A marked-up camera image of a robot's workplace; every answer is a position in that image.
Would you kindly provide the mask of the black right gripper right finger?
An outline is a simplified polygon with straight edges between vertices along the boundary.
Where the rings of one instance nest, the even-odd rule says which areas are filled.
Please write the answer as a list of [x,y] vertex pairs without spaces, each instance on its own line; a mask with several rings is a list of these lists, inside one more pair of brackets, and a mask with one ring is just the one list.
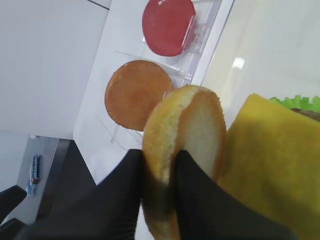
[[175,207],[183,240],[296,240],[287,227],[223,191],[182,150],[175,160]]

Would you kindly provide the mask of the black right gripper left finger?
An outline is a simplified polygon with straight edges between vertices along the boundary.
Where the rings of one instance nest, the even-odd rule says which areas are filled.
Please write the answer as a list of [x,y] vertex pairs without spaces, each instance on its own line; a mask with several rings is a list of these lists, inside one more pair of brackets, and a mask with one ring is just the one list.
[[143,191],[143,152],[130,149],[74,204],[25,227],[18,240],[133,240]]

